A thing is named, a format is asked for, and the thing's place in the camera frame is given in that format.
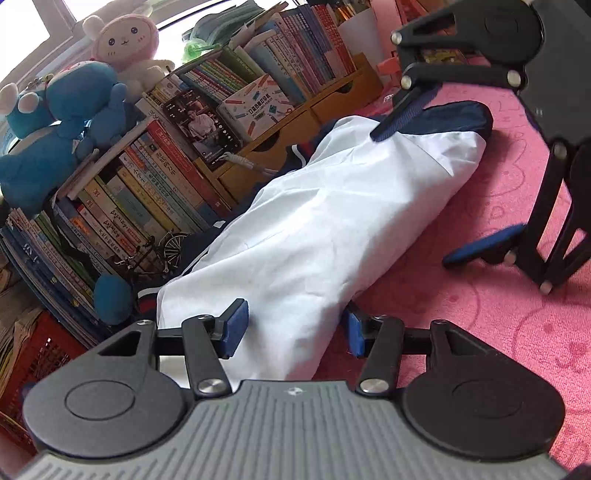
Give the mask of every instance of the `blue plush toy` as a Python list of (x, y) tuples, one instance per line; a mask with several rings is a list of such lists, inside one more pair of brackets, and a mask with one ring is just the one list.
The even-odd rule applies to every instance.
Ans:
[(76, 156), (80, 160), (90, 155), (95, 148), (108, 150), (121, 140), (126, 128), (123, 103), (126, 95), (127, 86), (124, 83), (117, 83), (112, 88), (109, 103), (94, 116), (84, 140), (76, 148)]
[(23, 139), (56, 121), (47, 107), (45, 86), (45, 81), (41, 80), (32, 83), (22, 93), (18, 93), (14, 83), (0, 90), (0, 115), (6, 115), (17, 138)]
[[(75, 154), (75, 146), (88, 120), (99, 115), (95, 139), (102, 139), (103, 132), (110, 140), (121, 134), (125, 111), (122, 105), (118, 109), (110, 104), (112, 98), (121, 96), (122, 88), (116, 84), (117, 75), (109, 65), (83, 61), (51, 78), (44, 96), (37, 92), (36, 108), (31, 109), (35, 93), (27, 93), (16, 102), (7, 116), (9, 124), (13, 127), (11, 121), (17, 121), (17, 129), (32, 133), (8, 155), (0, 156), (0, 187), (10, 206), (20, 207), (29, 217), (41, 211), (47, 195), (76, 169), (82, 155)], [(15, 111), (22, 113), (21, 102), (27, 104), (25, 110), (31, 110), (22, 117)], [(40, 108), (47, 108), (61, 123), (35, 130), (35, 126), (42, 124), (42, 113), (37, 112)], [(28, 115), (31, 115), (30, 125), (23, 120)]]

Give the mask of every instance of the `metal screw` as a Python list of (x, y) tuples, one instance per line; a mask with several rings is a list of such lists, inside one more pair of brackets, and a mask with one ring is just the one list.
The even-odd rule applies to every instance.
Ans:
[(542, 285), (540, 285), (540, 292), (542, 295), (548, 295), (552, 291), (552, 284), (546, 280)]
[(359, 384), (359, 388), (365, 393), (384, 393), (390, 385), (381, 378), (368, 378)]
[(559, 160), (566, 160), (566, 157), (569, 156), (569, 151), (566, 150), (566, 147), (562, 142), (556, 142), (552, 148), (552, 152)]
[(509, 70), (507, 72), (507, 82), (509, 82), (509, 85), (514, 88), (520, 87), (521, 75), (519, 75), (519, 72), (516, 72), (515, 70)]
[(412, 78), (410, 78), (408, 75), (405, 75), (404, 77), (402, 77), (402, 79), (400, 80), (400, 86), (404, 89), (404, 90), (408, 90), (410, 87), (413, 86), (413, 80)]
[(219, 395), (227, 388), (226, 382), (221, 378), (206, 378), (201, 380), (197, 389), (206, 395)]
[(402, 34), (400, 32), (392, 32), (390, 40), (392, 40), (394, 45), (400, 45), (400, 42), (402, 42)]
[(505, 254), (505, 258), (503, 259), (503, 261), (507, 264), (507, 265), (514, 265), (515, 262), (517, 261), (517, 254), (513, 251), (508, 251)]

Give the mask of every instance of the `stuffed animal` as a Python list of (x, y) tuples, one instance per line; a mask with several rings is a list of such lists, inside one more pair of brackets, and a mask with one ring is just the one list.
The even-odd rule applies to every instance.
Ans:
[(121, 140), (121, 134), (126, 130), (123, 103), (126, 94), (127, 87), (124, 83), (115, 84), (109, 103), (93, 117), (84, 139), (76, 147), (78, 159), (86, 158), (95, 148), (108, 150)]
[[(41, 211), (47, 195), (64, 183), (82, 158), (76, 155), (76, 146), (88, 120), (101, 113), (95, 131), (106, 132), (105, 137), (109, 139), (121, 134), (118, 128), (123, 129), (125, 125), (122, 90), (125, 86), (118, 86), (113, 68), (97, 61), (83, 61), (55, 75), (42, 92), (43, 98), (39, 92), (35, 93), (39, 98), (37, 108), (31, 113), (23, 114), (22, 118), (15, 111), (9, 113), (9, 123), (13, 115), (13, 119), (18, 118), (22, 131), (31, 131), (8, 155), (0, 156), (0, 187), (10, 206), (20, 207), (28, 217)], [(27, 95), (14, 107), (19, 112)], [(34, 95), (25, 101), (28, 107), (35, 104)], [(111, 109), (109, 104), (117, 96), (120, 111)], [(47, 108), (61, 123), (34, 130), (39, 108)], [(26, 124), (27, 118), (33, 120), (31, 125)], [(95, 134), (95, 143), (97, 139), (102, 140), (101, 135)]]
[(6, 115), (6, 120), (17, 138), (23, 139), (56, 121), (45, 99), (48, 80), (45, 78), (31, 82), (21, 93), (18, 93), (14, 83), (9, 83), (0, 90), (0, 115)]
[(111, 65), (120, 82), (127, 85), (126, 102), (137, 102), (142, 92), (151, 90), (174, 69), (169, 60), (154, 60), (158, 48), (158, 29), (148, 17), (123, 15), (106, 24), (91, 15), (82, 25), (95, 43), (92, 56)]

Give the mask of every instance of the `red plastic basket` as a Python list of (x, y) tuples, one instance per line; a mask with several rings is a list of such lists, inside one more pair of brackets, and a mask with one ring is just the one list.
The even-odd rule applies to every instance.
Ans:
[(0, 426), (3, 427), (0, 432), (34, 455), (35, 447), (22, 420), (23, 388), (39, 382), (84, 352), (86, 349), (49, 312), (40, 314), (35, 331), (21, 350), (0, 397)]

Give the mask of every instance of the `pink plush bunny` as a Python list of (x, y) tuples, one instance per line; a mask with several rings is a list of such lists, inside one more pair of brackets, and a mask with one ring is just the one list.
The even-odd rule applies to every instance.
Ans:
[(174, 69), (169, 60), (154, 60), (158, 49), (158, 29), (144, 15), (129, 14), (105, 23), (91, 15), (82, 25), (86, 35), (95, 41), (95, 60), (111, 65), (121, 83), (127, 85), (126, 102), (135, 103), (142, 92), (151, 90)]

